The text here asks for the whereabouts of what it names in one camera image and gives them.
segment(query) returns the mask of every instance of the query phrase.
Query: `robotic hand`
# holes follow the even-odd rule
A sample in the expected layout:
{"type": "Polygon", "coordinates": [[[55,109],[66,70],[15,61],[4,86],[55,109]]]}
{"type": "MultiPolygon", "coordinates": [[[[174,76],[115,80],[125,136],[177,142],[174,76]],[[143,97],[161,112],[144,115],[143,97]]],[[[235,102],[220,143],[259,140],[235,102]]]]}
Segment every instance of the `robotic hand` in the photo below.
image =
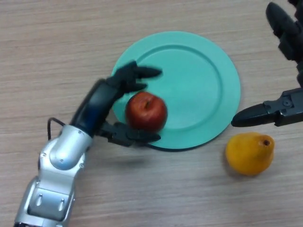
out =
{"type": "Polygon", "coordinates": [[[269,3],[266,9],[267,20],[279,38],[279,49],[289,61],[297,63],[297,81],[301,88],[282,92],[275,101],[265,101],[237,113],[233,120],[234,127],[250,127],[275,123],[283,126],[303,121],[303,0],[288,0],[296,7],[293,21],[277,4],[269,3]]]}
{"type": "Polygon", "coordinates": [[[75,202],[75,180],[85,166],[86,152],[95,135],[109,142],[131,146],[160,139],[158,134],[106,122],[114,102],[125,93],[139,91],[146,84],[137,79],[156,77],[161,70],[139,67],[130,62],[107,79],[98,80],[76,111],[70,124],[50,118],[48,142],[38,161],[38,176],[28,184],[15,218],[14,227],[67,227],[75,202]],[[51,139],[51,121],[62,126],[51,139]]]}

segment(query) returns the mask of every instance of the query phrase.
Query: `table surface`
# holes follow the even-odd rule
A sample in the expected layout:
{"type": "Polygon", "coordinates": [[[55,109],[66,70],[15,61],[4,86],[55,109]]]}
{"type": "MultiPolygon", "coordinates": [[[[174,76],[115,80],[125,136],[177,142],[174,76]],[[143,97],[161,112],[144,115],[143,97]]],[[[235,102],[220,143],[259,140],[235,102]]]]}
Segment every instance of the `table surface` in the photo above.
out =
{"type": "MultiPolygon", "coordinates": [[[[294,8],[277,0],[286,11],[294,8]]],[[[166,30],[200,34],[234,61],[239,109],[298,87],[296,64],[277,48],[268,0],[0,1],[0,219],[13,225],[46,122],[69,122],[93,83],[133,42],[166,30]]],[[[186,152],[123,148],[96,138],[77,181],[72,227],[301,227],[302,124],[228,127],[186,152]],[[254,178],[227,167],[227,140],[258,131],[276,140],[271,167],[254,178]]]]}

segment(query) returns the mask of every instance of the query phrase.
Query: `plate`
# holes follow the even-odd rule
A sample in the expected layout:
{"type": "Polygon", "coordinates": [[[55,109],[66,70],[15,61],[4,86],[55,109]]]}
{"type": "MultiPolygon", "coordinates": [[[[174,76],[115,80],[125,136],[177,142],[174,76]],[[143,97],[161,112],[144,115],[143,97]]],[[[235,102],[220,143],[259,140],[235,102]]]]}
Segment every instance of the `plate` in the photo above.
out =
{"type": "MultiPolygon", "coordinates": [[[[131,45],[114,72],[130,61],[163,70],[158,78],[143,79],[146,91],[161,97],[168,119],[154,148],[180,151],[203,145],[220,135],[236,114],[241,85],[229,56],[214,42],[188,32],[150,35],[131,45]]],[[[135,93],[118,100],[113,111],[125,121],[125,106],[135,93]]]]}

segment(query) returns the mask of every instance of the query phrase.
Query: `black cable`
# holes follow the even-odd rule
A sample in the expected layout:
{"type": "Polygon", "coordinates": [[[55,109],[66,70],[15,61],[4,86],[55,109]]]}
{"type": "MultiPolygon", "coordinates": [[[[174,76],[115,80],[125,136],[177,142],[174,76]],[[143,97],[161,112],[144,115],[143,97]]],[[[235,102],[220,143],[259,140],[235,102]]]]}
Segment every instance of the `black cable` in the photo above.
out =
{"type": "Polygon", "coordinates": [[[65,125],[65,123],[63,123],[62,121],[58,120],[57,118],[54,118],[54,117],[49,118],[48,121],[47,121],[47,136],[48,136],[48,140],[51,140],[51,138],[52,138],[52,132],[51,132],[51,122],[52,121],[58,123],[61,126],[65,125]]]}

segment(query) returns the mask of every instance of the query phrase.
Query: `red apple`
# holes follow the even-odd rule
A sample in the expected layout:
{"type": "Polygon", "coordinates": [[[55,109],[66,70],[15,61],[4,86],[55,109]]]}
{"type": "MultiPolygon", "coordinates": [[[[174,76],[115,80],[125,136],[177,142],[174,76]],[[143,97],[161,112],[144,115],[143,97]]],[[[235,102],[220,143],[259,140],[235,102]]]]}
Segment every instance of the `red apple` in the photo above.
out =
{"type": "Polygon", "coordinates": [[[161,98],[149,92],[139,92],[128,101],[125,116],[133,129],[158,132],[166,123],[167,107],[161,98]]]}

